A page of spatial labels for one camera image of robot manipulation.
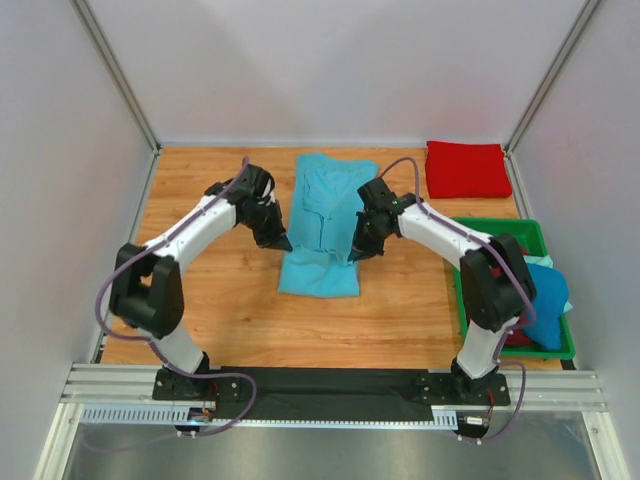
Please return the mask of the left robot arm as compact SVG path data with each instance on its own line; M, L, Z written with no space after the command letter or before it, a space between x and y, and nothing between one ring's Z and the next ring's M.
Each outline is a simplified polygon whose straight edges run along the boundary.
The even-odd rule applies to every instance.
M210 400L216 392L208 355L183 323L183 276L216 239L243 225L260 248L289 252L276 182L244 162L238 174L210 186L199 202L164 233L144 245L123 245L107 284L109 311L137 330L162 362L156 400Z

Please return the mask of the light blue t-shirt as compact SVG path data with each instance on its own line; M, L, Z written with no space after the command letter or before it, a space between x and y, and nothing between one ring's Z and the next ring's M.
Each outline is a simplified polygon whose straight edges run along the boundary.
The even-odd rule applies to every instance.
M349 259L363 202L357 190L379 171L370 160L345 161L322 153L296 160L288 239L278 291L316 298L360 295L358 266Z

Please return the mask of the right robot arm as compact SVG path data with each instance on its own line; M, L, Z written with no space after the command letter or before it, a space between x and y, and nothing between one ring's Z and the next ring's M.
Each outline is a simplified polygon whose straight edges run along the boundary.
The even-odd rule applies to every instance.
M536 289L520 246L510 234L470 229L406 194L364 202L350 259L383 255L391 235L430 249L459 272L469 327L451 364L450 390L458 401L473 403L486 392L506 337L523 311L535 313Z

